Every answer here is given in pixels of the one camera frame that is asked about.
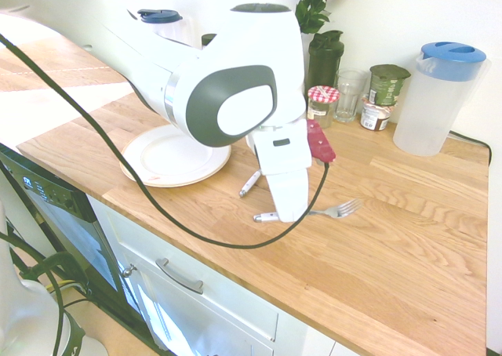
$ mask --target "blue bottle cap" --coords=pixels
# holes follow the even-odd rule
[[[424,59],[430,56],[453,62],[476,63],[486,59],[486,54],[479,49],[458,42],[432,42],[422,46]]]
[[[486,60],[481,50],[458,42],[432,42],[422,46],[422,53],[417,70],[450,82],[474,80]]]
[[[141,20],[149,24],[174,23],[183,17],[173,9],[141,9],[138,11]]]

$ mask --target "green leaves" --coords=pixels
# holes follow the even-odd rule
[[[329,18],[321,12],[326,8],[326,0],[300,0],[295,16],[302,33],[317,33]]]

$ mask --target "fork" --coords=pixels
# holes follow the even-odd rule
[[[329,207],[328,209],[322,210],[311,210],[308,212],[308,216],[310,215],[327,215],[331,216],[334,219],[340,219],[345,216],[349,216],[351,213],[354,213],[358,209],[362,207],[362,202],[359,199],[352,199],[348,202],[342,203],[341,205],[334,205],[333,207]],[[260,215],[255,215],[253,217],[254,221],[257,223],[263,223],[265,221],[277,221],[279,220],[277,213],[261,213]]]

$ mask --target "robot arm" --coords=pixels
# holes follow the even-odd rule
[[[81,46],[199,143],[222,147],[246,136],[280,219],[294,221],[307,208],[303,57],[296,18],[285,6],[235,7],[202,51],[157,36],[115,0],[0,0],[0,13]]]

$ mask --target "red checkered lid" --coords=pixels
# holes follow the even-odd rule
[[[318,103],[334,103],[340,97],[340,92],[336,88],[327,85],[317,85],[308,90],[308,98]]]

